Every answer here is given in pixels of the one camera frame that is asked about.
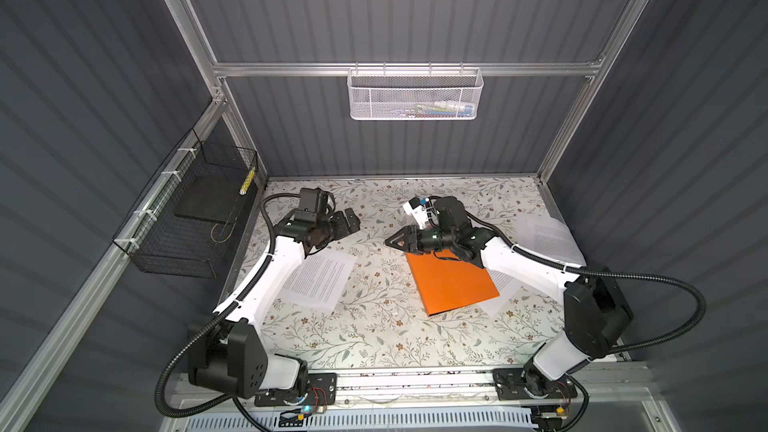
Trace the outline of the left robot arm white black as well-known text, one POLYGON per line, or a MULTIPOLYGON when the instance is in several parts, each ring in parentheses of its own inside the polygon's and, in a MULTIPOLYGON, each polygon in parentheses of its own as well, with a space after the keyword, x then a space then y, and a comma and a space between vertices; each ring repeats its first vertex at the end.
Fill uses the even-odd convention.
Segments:
POLYGON ((278 298, 323 313, 336 307, 356 258, 343 252, 309 251, 360 230, 351 208, 315 224, 287 218, 275 227, 276 237, 243 279, 217 306, 217 314, 233 304, 221 325, 190 349, 191 384, 250 399, 258 394, 302 398, 309 388, 307 363, 284 354, 271 354, 262 339, 262 323, 278 298))

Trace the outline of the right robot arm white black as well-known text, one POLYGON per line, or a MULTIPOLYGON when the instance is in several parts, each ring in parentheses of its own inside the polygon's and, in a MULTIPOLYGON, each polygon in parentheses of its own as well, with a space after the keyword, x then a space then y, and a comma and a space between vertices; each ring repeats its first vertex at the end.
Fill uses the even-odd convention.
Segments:
POLYGON ((633 312, 606 270, 590 271, 515 244, 454 196, 415 197, 403 209, 416 223, 386 238, 386 246, 412 255, 447 250, 453 261, 509 275, 563 307, 563 329, 531 356, 518 379, 530 396, 548 396, 568 375, 614 353, 633 312))

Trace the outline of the orange folder black inside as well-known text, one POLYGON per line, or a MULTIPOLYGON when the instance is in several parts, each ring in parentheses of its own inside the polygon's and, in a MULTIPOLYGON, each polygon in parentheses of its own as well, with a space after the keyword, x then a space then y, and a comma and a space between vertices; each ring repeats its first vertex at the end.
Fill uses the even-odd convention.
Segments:
POLYGON ((406 259, 428 316, 500 296, 486 269, 459 260, 450 251, 407 253, 406 259))

